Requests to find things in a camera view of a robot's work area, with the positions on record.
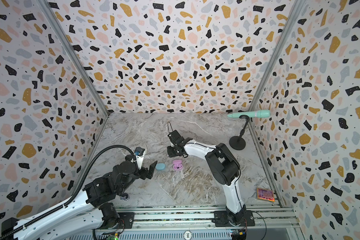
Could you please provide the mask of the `blue earbud charging case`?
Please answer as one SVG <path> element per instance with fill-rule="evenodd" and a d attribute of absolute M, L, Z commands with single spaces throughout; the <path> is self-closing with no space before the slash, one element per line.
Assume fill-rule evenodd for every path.
<path fill-rule="evenodd" d="M 164 163 L 157 163 L 156 164 L 156 170 L 163 171 L 166 168 L 166 165 Z"/>

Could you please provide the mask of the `pink earbud charging case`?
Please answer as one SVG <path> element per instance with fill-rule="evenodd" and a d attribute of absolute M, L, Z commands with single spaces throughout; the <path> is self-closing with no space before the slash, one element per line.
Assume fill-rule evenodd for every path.
<path fill-rule="evenodd" d="M 183 169 L 182 160 L 173 160 L 173 170 L 174 171 L 181 171 L 182 169 Z"/>

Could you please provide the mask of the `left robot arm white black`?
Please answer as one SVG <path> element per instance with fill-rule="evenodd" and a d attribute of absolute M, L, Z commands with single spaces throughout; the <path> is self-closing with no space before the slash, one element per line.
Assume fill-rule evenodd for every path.
<path fill-rule="evenodd" d="M 2 240 L 63 240 L 86 230 L 123 223 L 112 200 L 122 196 L 137 179 L 151 179 L 157 163 L 139 168 L 124 161 L 79 190 L 76 196 L 30 218 L 10 218 L 2 224 Z"/>

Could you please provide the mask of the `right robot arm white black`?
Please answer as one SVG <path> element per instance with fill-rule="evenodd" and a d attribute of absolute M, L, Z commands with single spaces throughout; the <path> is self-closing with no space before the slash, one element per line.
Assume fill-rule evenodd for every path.
<path fill-rule="evenodd" d="M 170 132 L 168 138 L 171 142 L 167 147 L 170 158 L 194 156 L 207 162 L 213 177 L 223 186 L 228 216 L 232 222 L 239 222 L 247 210 L 239 189 L 241 168 L 228 147 L 223 143 L 213 146 L 192 138 L 185 139 L 176 130 Z"/>

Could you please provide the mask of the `black microphone stand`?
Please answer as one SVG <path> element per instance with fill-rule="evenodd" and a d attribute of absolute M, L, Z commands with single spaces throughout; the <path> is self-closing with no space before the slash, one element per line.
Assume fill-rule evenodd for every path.
<path fill-rule="evenodd" d="M 238 136 L 233 136 L 230 138 L 229 144 L 230 144 L 231 148 L 233 148 L 234 150 L 241 151 L 246 147 L 246 141 L 243 139 L 243 135 L 244 135 L 247 125 L 250 121 L 250 117 L 247 115 L 240 115 L 239 119 L 245 119 L 246 120 L 245 125 L 241 129 L 240 134 Z"/>

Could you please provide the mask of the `pink orange card box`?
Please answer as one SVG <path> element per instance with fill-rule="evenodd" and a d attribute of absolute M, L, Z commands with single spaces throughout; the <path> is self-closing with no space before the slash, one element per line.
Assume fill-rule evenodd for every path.
<path fill-rule="evenodd" d="M 275 202 L 275 194 L 272 190 L 257 188 L 257 199 L 268 202 Z"/>

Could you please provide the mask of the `poker chip on rail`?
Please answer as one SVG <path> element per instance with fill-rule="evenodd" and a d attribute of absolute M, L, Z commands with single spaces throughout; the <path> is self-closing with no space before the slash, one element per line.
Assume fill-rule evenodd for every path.
<path fill-rule="evenodd" d="M 183 237 L 184 237 L 185 240 L 191 240 L 191 239 L 192 239 L 192 236 L 193 236 L 193 234 L 192 234 L 191 231 L 185 231 L 185 232 L 184 232 L 184 235 L 183 235 Z"/>

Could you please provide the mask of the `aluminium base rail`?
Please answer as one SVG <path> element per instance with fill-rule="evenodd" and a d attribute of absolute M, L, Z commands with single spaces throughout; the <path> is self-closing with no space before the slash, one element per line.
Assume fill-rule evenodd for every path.
<path fill-rule="evenodd" d="M 239 227 L 218 227 L 218 212 L 223 206 L 180 206 L 150 208 L 117 208 L 125 227 L 120 240 L 184 240 L 184 232 L 191 231 L 191 240 L 230 240 Z M 304 236 L 293 209 L 275 204 L 248 204 L 251 214 L 242 225 L 248 240 L 303 240 Z"/>

